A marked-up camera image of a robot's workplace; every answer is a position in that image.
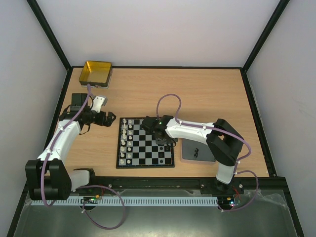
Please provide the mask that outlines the black and silver chessboard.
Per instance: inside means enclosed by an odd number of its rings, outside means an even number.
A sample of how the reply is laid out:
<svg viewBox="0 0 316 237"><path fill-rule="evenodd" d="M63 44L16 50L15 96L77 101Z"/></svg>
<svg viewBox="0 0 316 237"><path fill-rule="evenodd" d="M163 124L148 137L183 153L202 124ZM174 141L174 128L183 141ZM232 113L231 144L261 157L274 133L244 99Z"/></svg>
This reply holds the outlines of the black and silver chessboard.
<svg viewBox="0 0 316 237"><path fill-rule="evenodd" d="M120 118L116 168L174 167L173 144L158 145L140 125L143 118Z"/></svg>

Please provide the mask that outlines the pink tin with chess pieces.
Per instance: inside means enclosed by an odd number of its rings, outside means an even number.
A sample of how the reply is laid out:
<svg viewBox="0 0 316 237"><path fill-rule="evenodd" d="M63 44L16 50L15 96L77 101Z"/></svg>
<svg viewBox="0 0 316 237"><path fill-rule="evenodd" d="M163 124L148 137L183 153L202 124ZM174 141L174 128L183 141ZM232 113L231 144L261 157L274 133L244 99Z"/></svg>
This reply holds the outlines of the pink tin with chess pieces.
<svg viewBox="0 0 316 237"><path fill-rule="evenodd" d="M188 139L182 139L181 160L198 163L216 162L213 153L206 144Z"/></svg>

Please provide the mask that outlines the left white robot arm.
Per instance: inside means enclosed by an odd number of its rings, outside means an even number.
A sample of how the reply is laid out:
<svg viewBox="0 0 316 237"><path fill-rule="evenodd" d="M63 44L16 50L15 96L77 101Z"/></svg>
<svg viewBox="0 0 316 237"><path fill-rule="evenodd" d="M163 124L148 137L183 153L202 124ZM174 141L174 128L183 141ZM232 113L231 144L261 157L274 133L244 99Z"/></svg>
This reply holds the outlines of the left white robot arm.
<svg viewBox="0 0 316 237"><path fill-rule="evenodd" d="M107 103L103 95L74 93L71 103L61 115L55 134L44 151L25 166L27 186L31 200L66 200L72 191L88 185L94 176L91 168L79 168L68 172L66 158L82 129L93 124L109 127L116 116L101 110Z"/></svg>

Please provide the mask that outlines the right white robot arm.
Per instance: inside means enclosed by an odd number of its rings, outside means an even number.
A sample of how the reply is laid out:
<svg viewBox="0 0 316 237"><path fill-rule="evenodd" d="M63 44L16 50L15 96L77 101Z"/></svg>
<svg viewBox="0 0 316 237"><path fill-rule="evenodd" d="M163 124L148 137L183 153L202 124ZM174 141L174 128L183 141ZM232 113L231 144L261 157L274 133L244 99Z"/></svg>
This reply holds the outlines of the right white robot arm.
<svg viewBox="0 0 316 237"><path fill-rule="evenodd" d="M161 118L146 116L140 127L153 135L157 144L176 143L180 138L207 145L219 163L214 188L224 194L233 187L232 178L237 157L243 147L243 138L225 120L198 123L168 115Z"/></svg>

